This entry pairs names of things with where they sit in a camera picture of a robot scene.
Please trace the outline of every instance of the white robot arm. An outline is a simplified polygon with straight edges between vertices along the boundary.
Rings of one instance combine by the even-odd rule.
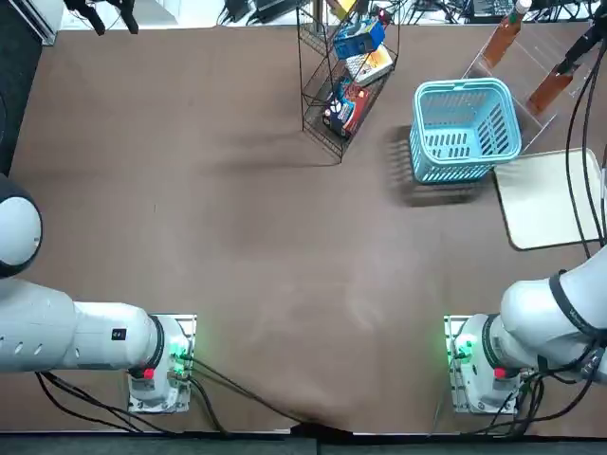
[[[31,197],[0,175],[0,372],[128,370],[132,410],[187,410],[193,337],[171,316],[125,303],[79,302],[12,278],[42,240]]]
[[[460,340],[467,343],[461,374],[470,410],[496,412],[519,384],[521,369],[570,364],[607,340],[607,247],[571,271],[515,282],[500,314],[469,318],[456,346]],[[584,363],[571,374],[580,376]],[[593,379],[607,382],[607,357]]]

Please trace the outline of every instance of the blue plastic basket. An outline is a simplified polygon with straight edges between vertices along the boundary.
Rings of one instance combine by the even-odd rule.
[[[508,87],[493,78],[422,83],[410,145],[420,183],[478,180],[516,158],[521,132]]]

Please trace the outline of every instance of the brown tablecloth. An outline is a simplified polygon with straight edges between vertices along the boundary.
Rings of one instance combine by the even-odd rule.
[[[463,199],[407,193],[397,144],[414,90],[458,78],[489,33],[404,27],[395,74],[331,166],[300,131],[292,27],[62,32],[12,170],[45,220],[24,278],[74,300],[196,313],[197,355],[287,410],[355,431],[429,431],[447,381],[443,315],[497,312],[514,281],[583,259],[580,246],[514,250],[490,179]],[[601,151],[604,100],[599,82],[590,146]],[[536,150],[563,148],[566,117]],[[123,373],[64,375],[125,403]],[[209,387],[228,429],[290,425]],[[0,429],[97,428],[54,409],[33,374],[2,375],[0,390]],[[551,384],[541,413],[574,392]],[[607,436],[606,393],[531,431]],[[438,431],[486,422],[443,409]],[[208,427],[196,405],[157,420]]]

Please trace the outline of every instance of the orange bottle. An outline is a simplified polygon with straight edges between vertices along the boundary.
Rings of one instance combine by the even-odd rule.
[[[504,16],[500,25],[495,28],[483,50],[483,60],[489,68],[498,64],[510,45],[514,43],[516,35],[521,31],[524,15],[529,8],[531,8],[531,0],[517,0],[509,15]]]
[[[531,94],[527,100],[527,109],[534,116],[541,114],[548,105],[555,100],[555,98],[571,83],[573,80],[573,73],[578,69],[577,65],[571,66],[571,68],[559,73],[557,70],[558,65],[555,66],[552,71],[544,78],[542,83],[535,89],[535,92]]]

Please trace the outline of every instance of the red button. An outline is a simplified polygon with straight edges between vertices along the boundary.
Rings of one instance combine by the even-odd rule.
[[[506,378],[506,369],[505,368],[496,368],[493,370],[493,375],[496,379],[505,379]]]

